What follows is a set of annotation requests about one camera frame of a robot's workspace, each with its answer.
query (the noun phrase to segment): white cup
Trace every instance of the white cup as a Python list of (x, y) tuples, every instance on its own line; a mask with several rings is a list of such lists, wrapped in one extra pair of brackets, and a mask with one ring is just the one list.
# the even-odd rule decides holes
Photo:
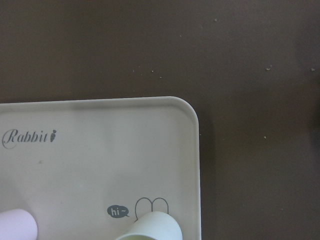
[(36, 240), (38, 227), (32, 215), (22, 209), (0, 213), (0, 240)]
[(182, 240), (182, 232), (172, 216), (153, 211), (139, 218), (116, 240)]

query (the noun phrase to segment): gray speech bubble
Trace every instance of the gray speech bubble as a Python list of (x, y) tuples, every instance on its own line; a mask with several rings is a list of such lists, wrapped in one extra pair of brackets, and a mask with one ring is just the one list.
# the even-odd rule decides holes
[(129, 209), (125, 206), (112, 205), (108, 207), (107, 213), (115, 219), (123, 218), (124, 216), (129, 217)]

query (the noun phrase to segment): rectangular tray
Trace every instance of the rectangular tray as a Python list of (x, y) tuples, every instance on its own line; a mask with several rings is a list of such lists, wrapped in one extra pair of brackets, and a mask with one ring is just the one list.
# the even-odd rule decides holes
[(0, 104), (0, 212), (38, 240), (112, 240), (168, 212), (201, 239), (199, 125), (177, 97)]

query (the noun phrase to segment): brown table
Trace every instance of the brown table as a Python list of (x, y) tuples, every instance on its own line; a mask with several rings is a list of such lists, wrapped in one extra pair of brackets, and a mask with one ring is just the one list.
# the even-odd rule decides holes
[(320, 239), (320, 1), (6, 1), (0, 102), (177, 96), (202, 239)]

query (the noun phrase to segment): table surface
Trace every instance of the table surface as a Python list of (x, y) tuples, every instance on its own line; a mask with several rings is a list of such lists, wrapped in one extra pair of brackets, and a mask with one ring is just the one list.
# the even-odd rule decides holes
[(320, 239), (320, 1), (6, 1), (0, 102), (176, 96), (202, 239)]

